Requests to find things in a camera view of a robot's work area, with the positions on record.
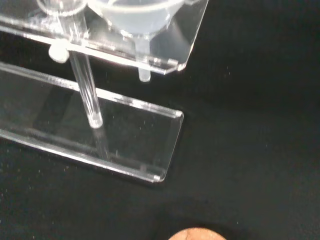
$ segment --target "white funnel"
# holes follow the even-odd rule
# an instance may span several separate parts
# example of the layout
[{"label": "white funnel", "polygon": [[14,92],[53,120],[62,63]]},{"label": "white funnel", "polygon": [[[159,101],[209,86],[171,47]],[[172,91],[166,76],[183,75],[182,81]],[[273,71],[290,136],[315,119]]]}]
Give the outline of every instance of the white funnel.
[{"label": "white funnel", "polygon": [[[136,52],[142,55],[150,53],[151,38],[141,36],[149,36],[165,27],[183,4],[184,0],[88,1],[89,7],[113,27],[130,34],[134,38]],[[147,59],[140,57],[136,60],[148,63]],[[139,77],[141,81],[148,82],[150,71],[139,69]]]}]

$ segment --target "clear acrylic stand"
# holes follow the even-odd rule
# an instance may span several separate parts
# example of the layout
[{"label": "clear acrylic stand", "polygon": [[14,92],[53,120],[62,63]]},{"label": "clear acrylic stand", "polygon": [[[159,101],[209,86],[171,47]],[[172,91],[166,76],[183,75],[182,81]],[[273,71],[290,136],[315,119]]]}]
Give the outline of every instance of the clear acrylic stand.
[{"label": "clear acrylic stand", "polygon": [[[96,89],[88,55],[138,67],[143,82],[150,71],[182,70],[208,1],[151,0],[138,7],[116,2],[92,0],[90,8],[86,0],[0,2],[0,31],[50,44],[51,58],[70,59],[77,81],[0,62],[0,136],[161,182],[183,113]],[[129,26],[137,18],[140,23]],[[144,24],[147,18],[152,28]],[[57,101],[61,96],[66,101]]]}]

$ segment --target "skin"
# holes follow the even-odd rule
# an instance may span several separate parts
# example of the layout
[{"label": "skin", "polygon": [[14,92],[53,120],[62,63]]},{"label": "skin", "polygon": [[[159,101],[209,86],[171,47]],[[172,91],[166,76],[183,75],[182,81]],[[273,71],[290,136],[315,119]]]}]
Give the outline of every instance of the skin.
[{"label": "skin", "polygon": [[218,233],[211,231],[206,228],[188,228],[184,229],[174,236],[172,236],[169,240],[226,240],[224,237],[219,235]]}]

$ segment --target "black fabric background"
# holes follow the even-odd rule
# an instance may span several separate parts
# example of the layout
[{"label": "black fabric background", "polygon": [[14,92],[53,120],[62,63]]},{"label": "black fabric background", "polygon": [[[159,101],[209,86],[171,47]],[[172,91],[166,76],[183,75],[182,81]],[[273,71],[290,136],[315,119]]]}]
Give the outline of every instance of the black fabric background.
[{"label": "black fabric background", "polygon": [[[165,182],[0,139],[0,239],[167,240],[195,226],[319,239],[319,4],[242,3],[209,3],[182,72],[141,84],[134,68],[91,60],[97,87],[185,113]],[[0,40],[1,61],[74,79],[48,46]]]}]

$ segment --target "acrylic top shelf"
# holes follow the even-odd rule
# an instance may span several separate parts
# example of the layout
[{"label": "acrylic top shelf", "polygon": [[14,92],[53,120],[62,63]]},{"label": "acrylic top shelf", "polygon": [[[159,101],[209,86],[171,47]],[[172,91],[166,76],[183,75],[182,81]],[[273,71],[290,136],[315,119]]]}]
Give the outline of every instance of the acrylic top shelf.
[{"label": "acrylic top shelf", "polygon": [[[134,40],[137,34],[135,33],[134,37],[127,32],[124,34],[124,31],[111,24],[114,16],[107,12],[107,17],[102,18],[100,11],[91,6],[92,2],[89,1],[91,8],[86,6],[81,12],[84,14],[87,27],[81,39],[74,40],[70,37],[61,26],[61,18],[46,14],[39,7],[37,0],[0,1],[0,31],[49,45],[64,40],[63,44],[69,51],[167,74],[185,68],[208,0],[199,0],[194,4],[177,2],[180,5],[171,21],[156,33],[150,34],[151,37],[147,37],[150,41],[149,52],[138,51]],[[132,17],[132,21],[135,21],[137,16],[139,15],[130,16],[130,11],[124,14],[125,19]]]}]

